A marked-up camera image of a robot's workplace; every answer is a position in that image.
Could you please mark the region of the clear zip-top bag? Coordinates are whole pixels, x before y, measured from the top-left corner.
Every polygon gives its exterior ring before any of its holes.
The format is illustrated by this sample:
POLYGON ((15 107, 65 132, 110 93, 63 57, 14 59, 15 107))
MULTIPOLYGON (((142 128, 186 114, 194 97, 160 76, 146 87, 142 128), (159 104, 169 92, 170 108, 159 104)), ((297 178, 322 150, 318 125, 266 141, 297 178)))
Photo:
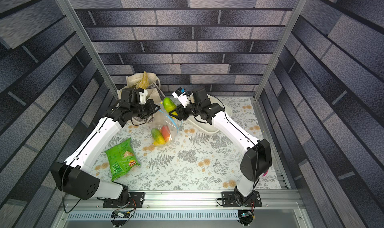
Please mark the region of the clear zip-top bag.
POLYGON ((151 123, 150 128, 156 128, 161 131, 162 126, 167 125, 171 131, 171 139, 165 144, 169 144, 173 141, 179 133, 180 127, 182 125, 182 121, 179 121, 175 118, 172 118, 169 113, 165 110, 162 102, 160 103, 160 110, 157 111, 153 116, 153 122, 151 123))

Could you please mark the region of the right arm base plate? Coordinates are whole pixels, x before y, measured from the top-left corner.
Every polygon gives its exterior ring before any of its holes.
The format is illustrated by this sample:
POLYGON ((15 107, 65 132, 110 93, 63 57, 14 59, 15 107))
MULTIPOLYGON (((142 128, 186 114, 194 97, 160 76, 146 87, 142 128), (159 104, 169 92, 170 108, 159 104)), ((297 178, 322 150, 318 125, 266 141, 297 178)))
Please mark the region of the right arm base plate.
POLYGON ((225 208, 259 208, 262 200, 259 192, 253 191, 249 196, 243 197, 239 192, 221 192, 222 206, 225 208))

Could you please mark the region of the green mango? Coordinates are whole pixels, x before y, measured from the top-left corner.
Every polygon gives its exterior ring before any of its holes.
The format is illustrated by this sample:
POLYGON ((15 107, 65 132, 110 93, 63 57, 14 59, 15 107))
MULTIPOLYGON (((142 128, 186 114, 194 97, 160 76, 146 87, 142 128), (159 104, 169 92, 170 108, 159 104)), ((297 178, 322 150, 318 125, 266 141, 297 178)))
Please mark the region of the green mango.
POLYGON ((177 108, 176 104, 168 97, 164 98, 162 104, 168 113, 174 111, 177 108))
POLYGON ((161 143, 163 145, 166 144, 163 136, 162 136, 162 133, 159 129, 156 129, 156 128, 153 128, 151 129, 151 134, 152 134, 152 137, 153 137, 153 140, 158 142, 158 143, 161 143))

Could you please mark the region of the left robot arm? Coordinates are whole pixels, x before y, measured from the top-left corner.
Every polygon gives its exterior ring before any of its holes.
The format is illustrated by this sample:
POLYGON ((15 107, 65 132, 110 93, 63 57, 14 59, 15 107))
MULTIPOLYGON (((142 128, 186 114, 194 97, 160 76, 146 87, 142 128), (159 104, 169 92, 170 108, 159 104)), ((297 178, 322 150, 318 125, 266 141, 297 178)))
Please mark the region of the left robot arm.
POLYGON ((82 200, 105 198, 118 206, 130 200, 128 187, 90 174, 108 142, 134 117, 148 118, 160 107, 147 99, 144 89, 124 88, 121 98, 108 108, 84 142, 63 163, 54 162, 51 173, 59 191, 82 200))

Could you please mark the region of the red mango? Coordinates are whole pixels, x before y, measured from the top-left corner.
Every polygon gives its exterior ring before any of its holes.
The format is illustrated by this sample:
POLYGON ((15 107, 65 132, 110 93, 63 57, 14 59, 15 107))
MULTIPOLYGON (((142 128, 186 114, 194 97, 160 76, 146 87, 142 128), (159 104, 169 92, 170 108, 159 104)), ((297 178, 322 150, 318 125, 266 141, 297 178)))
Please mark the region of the red mango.
POLYGON ((171 131, 167 125, 162 126, 161 128, 162 136, 167 143, 171 139, 171 131))

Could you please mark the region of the yellow mango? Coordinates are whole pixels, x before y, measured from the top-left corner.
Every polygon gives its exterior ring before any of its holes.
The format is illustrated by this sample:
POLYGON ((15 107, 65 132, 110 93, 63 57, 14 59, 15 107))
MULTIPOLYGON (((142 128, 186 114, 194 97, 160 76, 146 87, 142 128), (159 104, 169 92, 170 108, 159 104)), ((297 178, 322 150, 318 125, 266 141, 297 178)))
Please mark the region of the yellow mango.
POLYGON ((156 141, 153 142, 153 145, 155 145, 155 146, 163 146, 163 144, 158 143, 158 142, 156 142, 156 141))

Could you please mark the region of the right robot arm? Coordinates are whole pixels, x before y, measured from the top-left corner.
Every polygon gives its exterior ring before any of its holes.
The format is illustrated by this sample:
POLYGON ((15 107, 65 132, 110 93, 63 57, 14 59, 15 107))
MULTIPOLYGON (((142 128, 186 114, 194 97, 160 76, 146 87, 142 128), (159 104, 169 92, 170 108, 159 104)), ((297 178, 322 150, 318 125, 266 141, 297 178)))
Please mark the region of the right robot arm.
POLYGON ((234 200, 247 203, 255 183, 272 165, 267 141, 236 123, 222 99, 205 89, 184 94, 185 102, 168 113, 163 106, 145 124, 141 164, 148 187, 179 190, 234 191, 234 200))

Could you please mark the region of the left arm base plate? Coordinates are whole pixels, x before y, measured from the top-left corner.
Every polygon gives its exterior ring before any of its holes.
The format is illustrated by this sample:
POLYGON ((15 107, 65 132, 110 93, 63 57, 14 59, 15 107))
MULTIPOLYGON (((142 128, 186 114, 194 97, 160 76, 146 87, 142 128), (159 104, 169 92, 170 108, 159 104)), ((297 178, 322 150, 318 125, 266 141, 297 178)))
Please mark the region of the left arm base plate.
POLYGON ((144 192, 123 192, 117 199, 105 198, 103 208, 142 208, 145 195, 144 192))

